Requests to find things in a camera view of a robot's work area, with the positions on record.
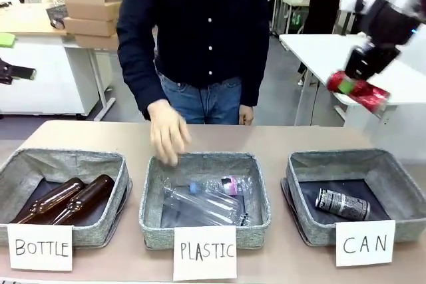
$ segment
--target black can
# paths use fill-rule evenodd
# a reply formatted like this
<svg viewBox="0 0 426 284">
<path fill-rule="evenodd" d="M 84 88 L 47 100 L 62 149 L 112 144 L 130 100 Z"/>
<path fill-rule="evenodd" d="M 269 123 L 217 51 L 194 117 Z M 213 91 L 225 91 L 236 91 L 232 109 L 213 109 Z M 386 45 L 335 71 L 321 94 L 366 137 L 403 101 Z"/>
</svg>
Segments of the black can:
<svg viewBox="0 0 426 284">
<path fill-rule="evenodd" d="M 325 189 L 319 189 L 315 207 L 351 221 L 365 221 L 370 215 L 369 202 Z"/>
</svg>

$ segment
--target cardboard box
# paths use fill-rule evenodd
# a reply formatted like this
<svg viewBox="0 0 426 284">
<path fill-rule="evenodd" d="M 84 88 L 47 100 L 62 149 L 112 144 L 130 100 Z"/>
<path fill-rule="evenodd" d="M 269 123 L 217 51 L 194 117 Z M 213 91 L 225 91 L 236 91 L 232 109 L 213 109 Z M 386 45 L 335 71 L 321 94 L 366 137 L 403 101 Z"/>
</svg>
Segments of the cardboard box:
<svg viewBox="0 0 426 284">
<path fill-rule="evenodd" d="M 65 29 L 72 35 L 109 37 L 116 33 L 117 20 L 97 21 L 65 18 Z"/>
<path fill-rule="evenodd" d="M 118 36 L 111 37 L 75 35 L 77 44 L 82 48 L 105 49 L 116 51 L 118 49 Z"/>
<path fill-rule="evenodd" d="M 121 0 L 65 0 L 69 17 L 98 21 L 118 18 Z"/>
</svg>

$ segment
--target brown glass bottle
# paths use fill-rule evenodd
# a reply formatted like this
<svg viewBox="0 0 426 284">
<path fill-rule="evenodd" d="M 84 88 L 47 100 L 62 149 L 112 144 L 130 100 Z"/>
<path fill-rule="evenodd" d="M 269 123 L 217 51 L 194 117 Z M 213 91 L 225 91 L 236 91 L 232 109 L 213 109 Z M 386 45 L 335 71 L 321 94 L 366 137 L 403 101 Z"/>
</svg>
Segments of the brown glass bottle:
<svg viewBox="0 0 426 284">
<path fill-rule="evenodd" d="M 27 214 L 19 214 L 11 223 L 31 223 L 34 219 L 51 213 L 61 205 L 66 204 L 73 196 L 85 188 L 85 184 L 78 178 L 72 178 L 48 194 L 35 200 Z"/>
<path fill-rule="evenodd" d="M 79 215 L 89 213 L 93 206 L 102 202 L 111 195 L 114 180 L 106 174 L 97 177 L 83 191 L 79 192 L 71 200 L 67 207 L 52 222 L 52 225 L 64 225 L 70 219 L 76 219 Z"/>
</svg>

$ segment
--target gray fabric bin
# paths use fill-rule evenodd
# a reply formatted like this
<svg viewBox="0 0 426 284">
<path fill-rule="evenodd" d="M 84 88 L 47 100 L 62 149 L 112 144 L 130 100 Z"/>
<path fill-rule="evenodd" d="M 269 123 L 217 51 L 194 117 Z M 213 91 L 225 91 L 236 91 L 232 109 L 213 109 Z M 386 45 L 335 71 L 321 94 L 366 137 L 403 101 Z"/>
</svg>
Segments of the gray fabric bin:
<svg viewBox="0 0 426 284">
<path fill-rule="evenodd" d="M 165 179 L 179 184 L 183 180 L 203 181 L 223 176 L 236 176 L 252 186 L 248 194 L 244 194 L 250 226 L 237 227 L 237 248 L 261 248 L 271 222 L 271 210 L 259 163 L 251 154 L 230 152 L 184 154 L 175 168 L 151 158 L 139 211 L 139 224 L 147 248 L 172 249 L 174 245 L 174 229 L 160 227 Z"/>
<path fill-rule="evenodd" d="M 8 245 L 7 223 L 21 211 L 43 178 L 63 183 L 78 177 L 88 184 L 101 174 L 107 174 L 115 181 L 114 188 L 98 222 L 73 227 L 75 247 L 105 244 L 124 191 L 131 188 L 125 159 L 114 152 L 35 148 L 16 151 L 0 168 L 0 245 Z"/>
<path fill-rule="evenodd" d="M 298 220 L 312 246 L 335 245 L 335 224 L 313 218 L 309 207 L 314 204 L 307 205 L 303 182 L 363 180 L 389 218 L 396 221 L 395 242 L 416 241 L 426 228 L 425 195 L 385 150 L 296 152 L 289 157 L 287 179 Z"/>
</svg>

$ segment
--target man's right hand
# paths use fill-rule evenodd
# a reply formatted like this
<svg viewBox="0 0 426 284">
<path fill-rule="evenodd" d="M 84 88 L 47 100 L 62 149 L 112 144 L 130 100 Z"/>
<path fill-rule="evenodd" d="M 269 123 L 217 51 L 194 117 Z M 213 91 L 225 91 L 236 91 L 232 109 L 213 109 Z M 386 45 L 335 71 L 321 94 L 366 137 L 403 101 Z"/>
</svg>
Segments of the man's right hand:
<svg viewBox="0 0 426 284">
<path fill-rule="evenodd" d="M 151 103 L 148 113 L 151 117 L 151 145 L 155 147 L 157 157 L 165 164 L 177 165 L 178 155 L 185 152 L 191 141 L 185 119 L 165 99 Z"/>
</svg>

